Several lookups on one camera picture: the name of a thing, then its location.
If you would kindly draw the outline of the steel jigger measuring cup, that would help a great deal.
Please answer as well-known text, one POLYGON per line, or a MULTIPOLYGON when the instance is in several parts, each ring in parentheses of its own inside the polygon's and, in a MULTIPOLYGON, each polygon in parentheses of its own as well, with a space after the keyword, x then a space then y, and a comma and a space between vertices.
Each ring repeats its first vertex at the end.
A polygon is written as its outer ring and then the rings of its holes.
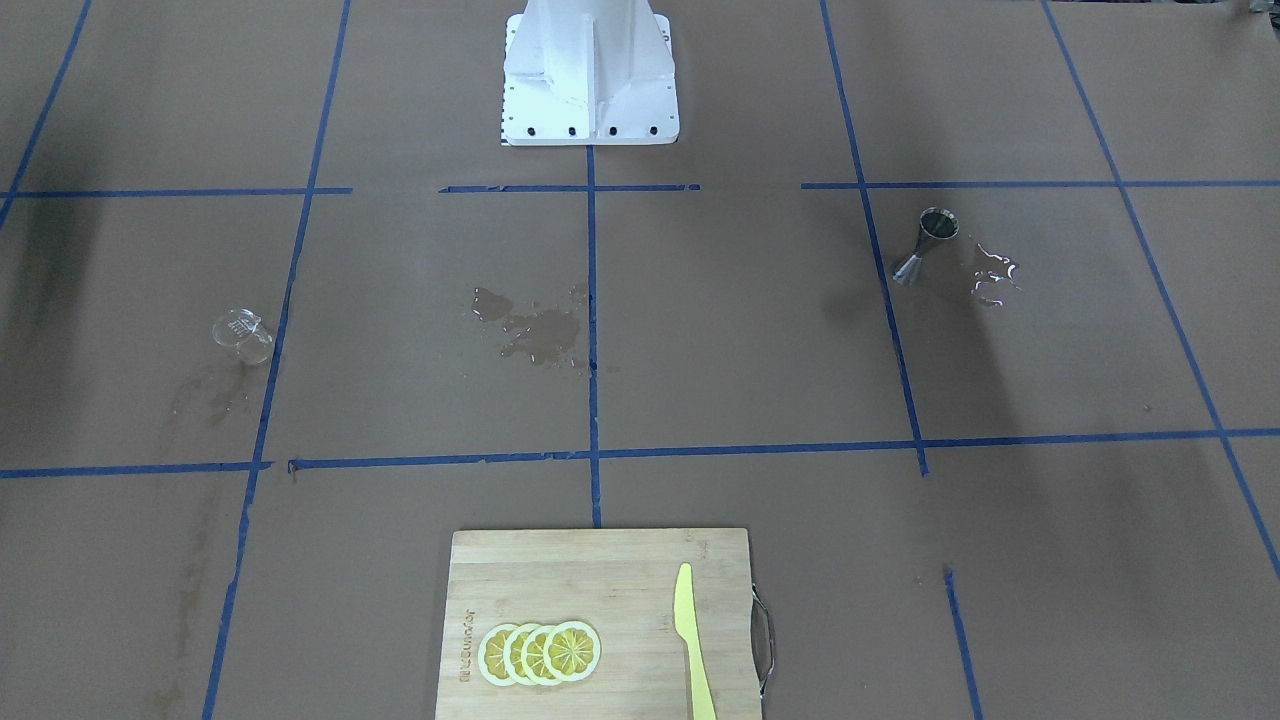
POLYGON ((916 238, 911 252, 902 258, 892 270, 893 282, 900 286, 914 286, 922 274, 924 258, 955 240, 959 231, 959 219, 950 209, 937 206, 924 209, 918 218, 916 238))

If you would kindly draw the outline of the yellow plastic knife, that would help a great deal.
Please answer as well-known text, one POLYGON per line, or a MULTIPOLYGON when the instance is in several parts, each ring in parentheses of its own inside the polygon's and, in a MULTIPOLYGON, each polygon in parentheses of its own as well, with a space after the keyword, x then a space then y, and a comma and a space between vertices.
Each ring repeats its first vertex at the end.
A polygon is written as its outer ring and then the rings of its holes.
POLYGON ((672 602, 675 632, 685 644, 692 719, 717 719, 701 653, 692 565, 690 562, 682 562, 677 570, 672 602))

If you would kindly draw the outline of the lemon slice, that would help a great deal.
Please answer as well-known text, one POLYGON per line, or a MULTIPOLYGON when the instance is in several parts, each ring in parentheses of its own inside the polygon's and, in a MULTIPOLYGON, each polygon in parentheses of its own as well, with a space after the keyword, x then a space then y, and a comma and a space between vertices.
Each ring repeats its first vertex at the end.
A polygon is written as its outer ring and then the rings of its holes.
POLYGON ((600 659, 602 638, 590 624, 570 620, 548 632, 543 662, 558 682, 581 682, 589 678, 600 659))
POLYGON ((524 676, 534 685, 558 685, 561 680, 550 671, 547 664, 545 647, 550 639, 553 626, 539 625, 525 635, 520 646, 520 662, 524 676))
POLYGON ((516 684, 506 662, 507 641, 515 629, 516 625, 509 623, 495 625, 480 642, 479 671, 492 685, 509 687, 516 684))
POLYGON ((503 644, 502 661, 507 676, 517 685, 534 685, 524 661, 525 644, 529 635, 538 628, 536 623, 526 623, 509 630, 503 644))

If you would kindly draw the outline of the clear glass cup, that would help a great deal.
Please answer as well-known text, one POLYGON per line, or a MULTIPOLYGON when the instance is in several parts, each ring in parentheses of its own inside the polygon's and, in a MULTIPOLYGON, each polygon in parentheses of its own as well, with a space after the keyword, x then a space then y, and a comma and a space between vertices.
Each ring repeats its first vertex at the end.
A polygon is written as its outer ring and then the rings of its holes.
POLYGON ((248 366, 268 363, 274 355, 275 338, 262 318, 248 309, 224 310, 211 327, 212 341, 248 366))

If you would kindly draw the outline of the wooden cutting board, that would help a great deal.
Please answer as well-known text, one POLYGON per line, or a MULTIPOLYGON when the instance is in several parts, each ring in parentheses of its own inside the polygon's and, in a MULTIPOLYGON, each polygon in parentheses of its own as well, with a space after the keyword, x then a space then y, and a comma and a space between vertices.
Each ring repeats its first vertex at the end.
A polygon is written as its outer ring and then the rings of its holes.
POLYGON ((673 589, 692 565, 701 653, 718 719, 759 719, 754 593, 742 528, 460 530, 442 620, 438 719, 692 719, 673 589), (594 674, 558 685, 488 683, 480 642, 495 625, 585 621, 594 674))

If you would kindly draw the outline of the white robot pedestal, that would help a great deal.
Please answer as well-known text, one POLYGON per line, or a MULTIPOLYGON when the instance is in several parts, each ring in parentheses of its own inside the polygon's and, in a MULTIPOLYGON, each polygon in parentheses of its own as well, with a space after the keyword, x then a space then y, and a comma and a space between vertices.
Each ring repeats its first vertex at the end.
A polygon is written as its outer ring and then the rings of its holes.
POLYGON ((503 72, 506 146, 678 141, 672 28, 648 1, 529 1, 506 20, 503 72))

